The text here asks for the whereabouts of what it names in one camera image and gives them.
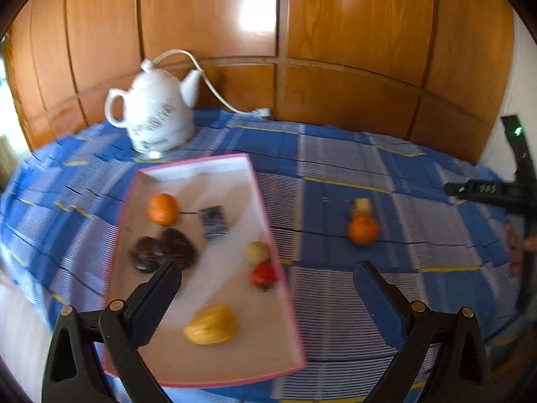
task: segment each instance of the red fruit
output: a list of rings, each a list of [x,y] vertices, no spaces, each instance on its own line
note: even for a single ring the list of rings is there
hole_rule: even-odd
[[[262,290],[271,288],[276,281],[274,269],[269,264],[259,264],[250,273],[250,282]]]

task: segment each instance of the white tray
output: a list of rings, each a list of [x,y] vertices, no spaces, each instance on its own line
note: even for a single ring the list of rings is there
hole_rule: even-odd
[[[182,216],[173,226],[198,250],[194,266],[151,342],[139,353],[157,381],[176,388],[213,388],[268,380],[305,366],[293,307],[248,155],[232,154],[139,170],[124,204],[106,301],[126,299],[150,275],[133,266],[130,249],[141,236],[157,237],[164,227],[147,216],[149,199],[173,195]],[[198,212],[223,206],[228,235],[208,241]],[[267,292],[249,283],[245,249],[267,242],[278,281]],[[239,331],[224,344],[198,346],[183,335],[192,317],[207,306],[228,305]],[[105,356],[105,370],[115,374]]]

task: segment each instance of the white wall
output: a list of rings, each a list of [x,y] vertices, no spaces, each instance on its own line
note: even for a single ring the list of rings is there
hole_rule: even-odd
[[[511,72],[499,116],[518,114],[533,161],[537,165],[537,44],[515,13],[515,38]],[[481,162],[505,180],[512,180],[515,159],[505,138],[499,117],[490,134]]]
[[[28,144],[20,128],[13,97],[6,81],[0,54],[0,189],[6,186],[21,159],[28,156]]]

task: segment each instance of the human hand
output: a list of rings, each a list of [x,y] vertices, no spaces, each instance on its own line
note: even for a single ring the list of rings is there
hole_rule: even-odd
[[[537,252],[537,236],[530,236],[529,238],[526,238],[524,241],[524,248],[521,250],[516,248],[518,236],[513,232],[511,224],[507,223],[505,225],[505,229],[507,231],[506,243],[509,247],[509,252],[507,253],[510,263],[509,269],[511,270],[511,274],[515,276],[522,270],[522,259],[524,258],[524,252]]]

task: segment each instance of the table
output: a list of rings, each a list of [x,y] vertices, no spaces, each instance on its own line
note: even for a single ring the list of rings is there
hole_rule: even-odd
[[[195,137],[165,159],[143,160],[123,129],[100,123],[37,150],[15,172],[0,204],[0,250],[11,277],[53,326],[64,304],[103,307],[117,214],[133,174],[153,163],[247,152],[293,293],[307,367],[234,388],[168,390],[174,401],[362,401],[389,364],[352,285],[370,260],[410,300],[456,312],[469,306],[486,336],[514,312],[497,208],[447,197],[447,181],[497,179],[446,154],[394,137],[334,127],[266,122],[196,111]],[[367,197],[379,240],[358,248],[346,238],[355,198]],[[488,353],[504,348],[516,325]],[[419,396],[434,350],[407,397]],[[119,381],[114,384],[128,401]]]

